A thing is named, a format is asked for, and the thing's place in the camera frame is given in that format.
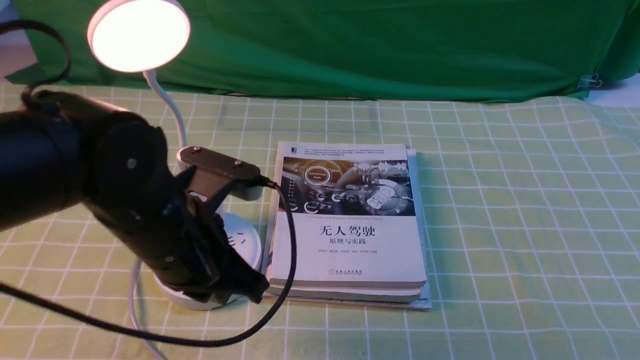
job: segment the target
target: green cloth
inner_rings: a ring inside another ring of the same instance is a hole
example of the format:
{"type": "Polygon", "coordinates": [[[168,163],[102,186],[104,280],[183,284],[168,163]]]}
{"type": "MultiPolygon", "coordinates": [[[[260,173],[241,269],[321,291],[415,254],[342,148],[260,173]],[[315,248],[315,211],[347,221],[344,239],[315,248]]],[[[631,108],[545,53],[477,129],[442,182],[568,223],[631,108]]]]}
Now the green cloth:
{"type": "MultiPolygon", "coordinates": [[[[67,39],[69,83],[145,88],[93,58],[86,40],[104,0],[16,0],[23,19],[67,39]]],[[[520,101],[574,95],[582,76],[640,68],[638,0],[182,0],[192,32],[158,71],[187,92],[268,97],[520,101]]],[[[39,64],[59,71],[57,44],[29,32],[39,64]]]]}

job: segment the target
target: black cable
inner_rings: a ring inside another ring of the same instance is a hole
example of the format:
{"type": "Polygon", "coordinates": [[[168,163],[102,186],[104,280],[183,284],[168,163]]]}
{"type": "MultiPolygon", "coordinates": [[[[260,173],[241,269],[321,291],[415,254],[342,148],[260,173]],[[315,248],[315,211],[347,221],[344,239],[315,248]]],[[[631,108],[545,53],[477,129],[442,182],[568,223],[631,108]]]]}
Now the black cable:
{"type": "Polygon", "coordinates": [[[43,24],[35,20],[12,20],[0,24],[0,35],[15,30],[36,30],[55,38],[60,43],[60,45],[62,45],[62,48],[65,51],[65,56],[67,57],[65,61],[65,68],[60,74],[49,79],[36,81],[35,83],[30,84],[26,88],[24,88],[24,90],[20,94],[20,99],[22,99],[22,103],[28,110],[37,110],[38,104],[33,101],[33,98],[31,96],[33,90],[38,86],[57,83],[66,79],[69,75],[69,72],[71,72],[71,52],[67,47],[65,39],[63,39],[62,36],[54,28],[50,27],[47,24],[43,24]]]}
{"type": "Polygon", "coordinates": [[[293,225],[293,215],[291,213],[291,209],[287,204],[287,199],[282,193],[282,189],[275,182],[263,178],[263,185],[269,188],[272,188],[278,192],[280,195],[280,199],[284,204],[285,211],[287,212],[287,221],[289,222],[289,234],[291,236],[291,266],[289,267],[289,275],[287,276],[287,281],[285,282],[284,288],[282,289],[282,293],[273,303],[271,309],[267,311],[267,313],[257,322],[254,326],[250,327],[246,331],[233,336],[231,338],[222,339],[222,340],[194,340],[194,339],[184,339],[184,338],[175,338],[173,336],[165,336],[154,334],[152,332],[141,331],[136,329],[130,329],[128,327],[122,327],[120,325],[116,325],[114,323],[105,322],[94,318],[92,316],[88,316],[82,313],[79,313],[75,310],[72,310],[66,306],[62,306],[55,302],[51,302],[47,299],[43,299],[38,295],[34,295],[28,293],[26,291],[14,288],[8,284],[0,282],[0,293],[5,293],[9,296],[13,296],[17,299],[29,302],[32,305],[40,306],[55,313],[67,316],[69,318],[73,318],[83,323],[87,323],[88,325],[92,325],[98,327],[102,330],[107,330],[111,332],[116,332],[118,334],[132,336],[134,338],[146,339],[151,341],[158,341],[161,343],[174,344],[174,345],[183,345],[187,347],[204,347],[204,348],[212,348],[212,347],[224,347],[227,345],[233,345],[239,343],[241,341],[246,340],[251,335],[254,335],[258,330],[260,330],[263,326],[265,326],[269,320],[275,315],[280,306],[284,303],[284,300],[289,294],[289,290],[293,285],[293,278],[296,273],[296,263],[298,258],[298,248],[296,243],[296,230],[293,225]]]}

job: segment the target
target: stack of books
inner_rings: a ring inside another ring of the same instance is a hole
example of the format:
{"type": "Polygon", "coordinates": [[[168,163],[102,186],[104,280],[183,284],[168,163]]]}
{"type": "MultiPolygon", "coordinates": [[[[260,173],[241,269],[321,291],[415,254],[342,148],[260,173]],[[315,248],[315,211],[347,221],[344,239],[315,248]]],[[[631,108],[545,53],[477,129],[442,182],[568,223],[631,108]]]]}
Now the stack of books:
{"type": "MultiPolygon", "coordinates": [[[[275,179],[293,212],[298,245],[289,299],[431,307],[415,151],[280,142],[275,179]]],[[[281,293],[291,264],[278,200],[274,193],[262,262],[267,298],[281,293]]]]}

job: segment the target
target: checkered tablecloth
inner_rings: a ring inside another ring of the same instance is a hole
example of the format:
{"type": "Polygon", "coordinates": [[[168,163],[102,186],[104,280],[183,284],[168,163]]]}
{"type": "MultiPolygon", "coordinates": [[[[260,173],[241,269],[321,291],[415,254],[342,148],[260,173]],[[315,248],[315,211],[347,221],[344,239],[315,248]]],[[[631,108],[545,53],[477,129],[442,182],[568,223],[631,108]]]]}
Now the checkered tablecloth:
{"type": "MultiPolygon", "coordinates": [[[[0,85],[14,109],[18,86],[0,85]]],[[[65,88],[177,133],[150,91],[65,88]]],[[[279,140],[405,143],[418,151],[434,308],[290,302],[244,343],[162,346],[170,359],[638,359],[640,108],[549,97],[521,104],[246,99],[173,94],[189,141],[273,175],[279,140]]],[[[268,193],[228,210],[266,232],[268,193]]],[[[0,278],[131,326],[133,257],[76,206],[0,233],[0,278]]],[[[172,306],[143,273],[146,326],[222,338],[271,306],[172,306]]],[[[0,297],[2,359],[150,359],[138,340],[0,297]]]]}

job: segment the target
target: lamp head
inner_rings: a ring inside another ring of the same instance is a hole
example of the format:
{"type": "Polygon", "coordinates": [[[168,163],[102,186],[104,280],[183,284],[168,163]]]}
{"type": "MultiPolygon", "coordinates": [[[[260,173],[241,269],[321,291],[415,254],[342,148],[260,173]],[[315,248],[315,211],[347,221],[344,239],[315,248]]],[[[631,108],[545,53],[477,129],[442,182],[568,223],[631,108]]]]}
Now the lamp head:
{"type": "Polygon", "coordinates": [[[187,44],[189,18],[176,0],[109,0],[89,23],[91,52],[120,72],[155,69],[187,44]]]}

